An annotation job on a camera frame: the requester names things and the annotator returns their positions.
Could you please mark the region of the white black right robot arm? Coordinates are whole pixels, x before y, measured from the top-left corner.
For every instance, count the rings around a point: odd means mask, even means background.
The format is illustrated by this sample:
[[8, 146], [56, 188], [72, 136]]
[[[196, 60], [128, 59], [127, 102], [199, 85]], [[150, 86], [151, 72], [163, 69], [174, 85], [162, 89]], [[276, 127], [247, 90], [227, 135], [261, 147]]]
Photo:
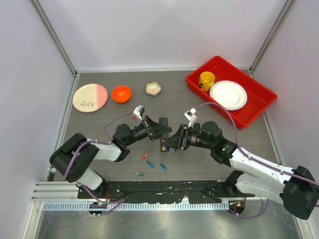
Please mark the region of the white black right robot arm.
[[319, 185], [307, 168], [293, 169], [250, 153], [227, 140], [213, 121], [193, 127], [182, 124], [165, 145], [175, 150], [209, 149], [217, 163], [234, 168], [225, 184], [229, 196], [243, 193], [267, 198], [302, 220], [309, 219], [319, 200]]

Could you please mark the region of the black remote control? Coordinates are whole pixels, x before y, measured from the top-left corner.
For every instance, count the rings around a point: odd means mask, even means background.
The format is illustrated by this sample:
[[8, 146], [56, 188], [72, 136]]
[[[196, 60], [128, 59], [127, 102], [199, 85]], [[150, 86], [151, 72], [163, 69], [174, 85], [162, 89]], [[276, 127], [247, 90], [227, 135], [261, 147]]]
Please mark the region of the black remote control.
[[[166, 128], [168, 128], [168, 118], [159, 118], [159, 124], [165, 126]], [[165, 141], [169, 138], [169, 133], [170, 131], [165, 131], [164, 133], [161, 134], [160, 136], [160, 151], [161, 152], [168, 152], [168, 151], [162, 151], [162, 146], [165, 146]]]

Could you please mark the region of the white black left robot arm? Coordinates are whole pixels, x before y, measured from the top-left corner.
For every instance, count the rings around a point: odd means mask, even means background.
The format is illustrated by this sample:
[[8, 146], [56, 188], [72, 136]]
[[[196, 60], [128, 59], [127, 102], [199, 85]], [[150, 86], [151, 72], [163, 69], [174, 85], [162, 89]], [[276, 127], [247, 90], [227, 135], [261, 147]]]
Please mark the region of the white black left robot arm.
[[51, 155], [49, 163], [64, 176], [65, 181], [76, 182], [82, 191], [100, 199], [106, 194], [108, 186], [100, 174], [90, 169], [94, 160], [120, 162], [130, 153], [129, 145], [145, 138], [154, 141], [171, 131], [167, 118], [155, 122], [145, 116], [134, 128], [127, 124], [118, 125], [110, 142], [88, 139], [76, 133]]

